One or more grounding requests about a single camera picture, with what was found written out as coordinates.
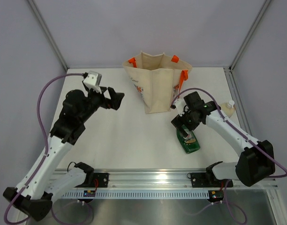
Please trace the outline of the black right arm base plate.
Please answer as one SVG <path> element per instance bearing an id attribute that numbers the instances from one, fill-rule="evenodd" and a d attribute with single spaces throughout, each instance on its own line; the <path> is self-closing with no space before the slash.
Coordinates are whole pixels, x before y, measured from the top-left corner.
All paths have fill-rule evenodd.
<path id="1" fill-rule="evenodd" d="M 187 174 L 193 188 L 221 188 L 225 187 L 227 179 L 219 180 L 209 172 L 190 172 Z"/>

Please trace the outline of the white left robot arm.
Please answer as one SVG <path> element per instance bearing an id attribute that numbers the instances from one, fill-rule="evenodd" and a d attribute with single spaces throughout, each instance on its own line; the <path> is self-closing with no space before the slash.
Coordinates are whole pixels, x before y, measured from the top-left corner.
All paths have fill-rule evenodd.
<path id="1" fill-rule="evenodd" d="M 3 196 L 29 218 L 40 221 L 67 191 L 77 186 L 91 186 L 94 168 L 83 162 L 77 163 L 51 186 L 48 186 L 48 181 L 85 131 L 84 124 L 92 114 L 100 107 L 118 110 L 124 96 L 111 87 L 102 87 L 101 92 L 89 90 L 87 95 L 81 90 L 68 92 L 40 157 L 25 178 L 16 187 L 7 187 Z"/>

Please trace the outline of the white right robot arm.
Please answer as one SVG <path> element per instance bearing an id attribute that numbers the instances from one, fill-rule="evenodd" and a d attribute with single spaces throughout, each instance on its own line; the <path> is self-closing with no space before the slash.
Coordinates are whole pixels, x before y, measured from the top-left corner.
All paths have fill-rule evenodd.
<path id="1" fill-rule="evenodd" d="M 182 137 L 204 124 L 218 133 L 237 153 L 236 162 L 216 162 L 206 168 L 206 182 L 218 185 L 222 180 L 239 180 L 251 187 L 275 173 L 273 146 L 268 140 L 259 141 L 244 132 L 221 110 L 215 100 L 205 102 L 195 91 L 176 98 L 171 108 L 178 115 L 171 121 Z"/>

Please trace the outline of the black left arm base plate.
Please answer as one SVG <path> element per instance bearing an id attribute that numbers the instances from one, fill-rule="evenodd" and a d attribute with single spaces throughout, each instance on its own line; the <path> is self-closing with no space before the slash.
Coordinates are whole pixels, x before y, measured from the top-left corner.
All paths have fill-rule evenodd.
<path id="1" fill-rule="evenodd" d="M 76 188 L 107 188 L 109 183 L 109 173 L 107 172 L 94 172 L 87 174 L 84 182 L 77 185 Z"/>

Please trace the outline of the beige canvas tote bag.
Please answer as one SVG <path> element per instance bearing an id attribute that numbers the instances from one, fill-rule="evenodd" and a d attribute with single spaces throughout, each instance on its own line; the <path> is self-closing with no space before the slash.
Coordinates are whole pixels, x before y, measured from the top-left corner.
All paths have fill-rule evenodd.
<path id="1" fill-rule="evenodd" d="M 164 113 L 182 85 L 187 81 L 192 65 L 176 55 L 150 55 L 141 52 L 123 62 L 123 68 L 145 104 L 145 113 Z"/>

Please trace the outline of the green Fairy dish soap bottle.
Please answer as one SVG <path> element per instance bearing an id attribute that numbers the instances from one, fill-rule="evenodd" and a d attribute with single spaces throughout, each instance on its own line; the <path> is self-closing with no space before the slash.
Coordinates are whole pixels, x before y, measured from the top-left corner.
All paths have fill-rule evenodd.
<path id="1" fill-rule="evenodd" d="M 186 126 L 182 125 L 182 128 L 187 133 L 187 136 L 182 136 L 181 132 L 177 130 L 177 138 L 181 147 L 185 151 L 186 154 L 191 154 L 200 149 L 200 144 L 193 133 L 193 131 L 189 130 Z"/>

